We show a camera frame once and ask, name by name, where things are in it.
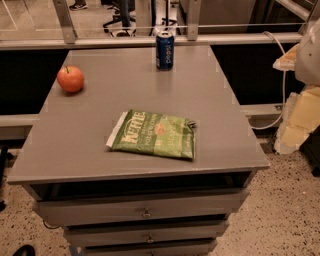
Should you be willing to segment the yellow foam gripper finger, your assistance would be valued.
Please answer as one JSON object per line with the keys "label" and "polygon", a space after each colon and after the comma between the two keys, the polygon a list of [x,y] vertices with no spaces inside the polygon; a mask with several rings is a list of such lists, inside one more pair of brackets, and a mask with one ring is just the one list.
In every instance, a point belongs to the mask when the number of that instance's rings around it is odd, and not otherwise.
{"label": "yellow foam gripper finger", "polygon": [[299,45],[296,44],[273,63],[273,68],[279,71],[294,71]]}
{"label": "yellow foam gripper finger", "polygon": [[278,154],[293,153],[319,125],[320,87],[306,87],[299,94],[291,93],[276,134],[275,151]]}

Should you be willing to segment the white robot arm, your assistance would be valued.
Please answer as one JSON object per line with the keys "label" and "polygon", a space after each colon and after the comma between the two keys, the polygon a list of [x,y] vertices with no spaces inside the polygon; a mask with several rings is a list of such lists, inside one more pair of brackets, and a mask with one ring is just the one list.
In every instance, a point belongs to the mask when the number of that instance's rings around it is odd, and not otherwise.
{"label": "white robot arm", "polygon": [[300,93],[291,93],[286,100],[274,143],[278,154],[291,154],[320,125],[320,19],[299,44],[274,62],[273,68],[293,71],[295,78],[305,84]]}

